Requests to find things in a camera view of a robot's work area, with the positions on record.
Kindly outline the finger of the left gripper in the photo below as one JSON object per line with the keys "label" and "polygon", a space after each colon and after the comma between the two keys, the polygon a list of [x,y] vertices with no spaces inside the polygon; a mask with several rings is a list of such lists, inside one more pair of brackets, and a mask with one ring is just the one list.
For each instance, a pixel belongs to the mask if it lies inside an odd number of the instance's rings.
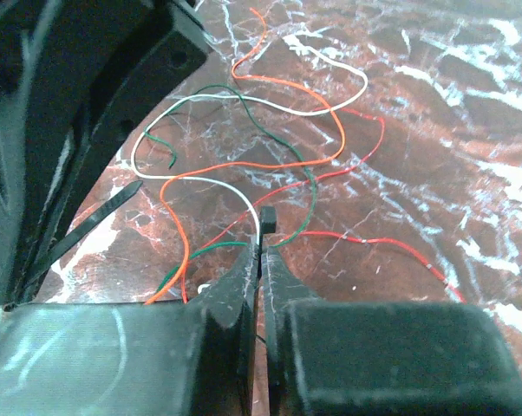
{"label": "finger of the left gripper", "polygon": [[76,211],[209,54],[192,1],[0,1],[0,306],[31,301]]}

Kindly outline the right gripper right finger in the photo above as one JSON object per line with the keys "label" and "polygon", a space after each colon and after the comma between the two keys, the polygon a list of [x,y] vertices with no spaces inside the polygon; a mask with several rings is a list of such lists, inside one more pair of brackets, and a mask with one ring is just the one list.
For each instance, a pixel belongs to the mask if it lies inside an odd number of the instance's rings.
{"label": "right gripper right finger", "polygon": [[522,376],[473,305],[328,302],[261,258],[273,415],[522,415]]}

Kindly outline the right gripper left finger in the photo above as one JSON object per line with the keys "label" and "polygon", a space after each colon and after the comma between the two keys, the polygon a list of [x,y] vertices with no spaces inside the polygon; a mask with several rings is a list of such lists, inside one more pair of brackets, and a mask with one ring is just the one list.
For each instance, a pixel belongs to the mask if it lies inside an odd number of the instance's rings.
{"label": "right gripper left finger", "polygon": [[31,303],[0,324],[0,415],[248,415],[258,247],[191,301]]}

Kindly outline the black zip tie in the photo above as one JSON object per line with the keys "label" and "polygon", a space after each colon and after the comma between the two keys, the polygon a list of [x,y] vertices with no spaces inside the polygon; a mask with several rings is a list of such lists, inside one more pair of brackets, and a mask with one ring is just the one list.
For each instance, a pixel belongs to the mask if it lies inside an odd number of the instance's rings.
{"label": "black zip tie", "polygon": [[[237,188],[232,185],[226,184],[225,182],[209,179],[209,178],[198,178],[198,177],[183,177],[183,180],[194,180],[208,182],[215,185],[223,186],[236,193],[245,202],[248,211],[251,213],[254,224],[256,226],[256,235],[258,237],[258,245],[262,246],[262,237],[265,234],[271,234],[276,231],[277,228],[277,214],[276,209],[271,206],[263,206],[261,213],[257,214],[252,202]],[[50,267],[59,258],[61,258],[67,251],[75,246],[80,240],[82,240],[89,232],[91,232],[99,223],[105,218],[117,210],[120,206],[125,204],[131,197],[133,197],[140,187],[142,186],[142,180],[135,180],[129,185],[123,187],[117,192],[111,199],[101,205],[95,210],[90,216],[79,223],[69,234],[67,234],[62,240],[60,240],[48,254],[41,257],[36,264],[34,264],[27,275],[29,280],[24,284],[24,289],[30,289],[34,285],[37,285],[38,281],[44,276]]]}

